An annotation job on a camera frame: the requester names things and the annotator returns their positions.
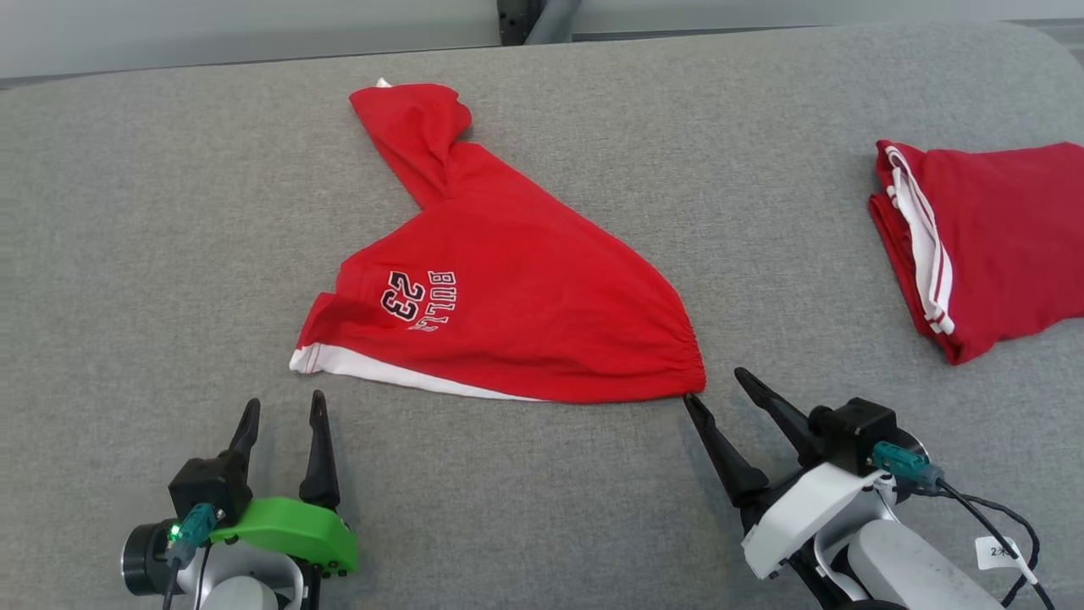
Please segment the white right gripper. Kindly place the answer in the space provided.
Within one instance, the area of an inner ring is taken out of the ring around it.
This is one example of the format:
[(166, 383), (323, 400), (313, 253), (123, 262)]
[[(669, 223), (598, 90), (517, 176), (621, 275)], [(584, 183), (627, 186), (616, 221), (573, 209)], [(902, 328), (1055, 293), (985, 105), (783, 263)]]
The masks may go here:
[[(806, 541), (814, 541), (816, 558), (843, 543), (863, 525), (890, 518), (890, 473), (874, 470), (859, 476), (823, 460), (823, 441), (813, 434), (806, 414), (786, 401), (750, 371), (738, 367), (734, 377), (754, 405), (771, 420), (797, 452), (802, 473), (782, 497), (773, 503), (758, 524), (743, 538), (744, 561), (756, 577), (766, 580), (778, 571)], [(695, 394), (683, 395), (694, 429), (700, 436), (717, 478), (735, 508), (754, 505), (767, 490), (766, 473), (744, 459), (728, 438), (717, 428), (713, 413)]]

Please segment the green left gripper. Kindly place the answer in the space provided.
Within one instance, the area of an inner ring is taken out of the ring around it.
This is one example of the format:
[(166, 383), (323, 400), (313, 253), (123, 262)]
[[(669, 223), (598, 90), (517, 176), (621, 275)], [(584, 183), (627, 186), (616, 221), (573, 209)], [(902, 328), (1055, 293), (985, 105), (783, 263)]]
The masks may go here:
[[(249, 399), (227, 447), (228, 463), (251, 460), (260, 414), (260, 399)], [(284, 553), (307, 563), (321, 564), (326, 573), (352, 573), (359, 568), (359, 547), (356, 534), (337, 512), (340, 483), (330, 433), (328, 403), (320, 390), (311, 397), (309, 425), (311, 445), (299, 486), (301, 501), (283, 496), (251, 501), (236, 524), (214, 529), (210, 541), (247, 543), (264, 551)]]

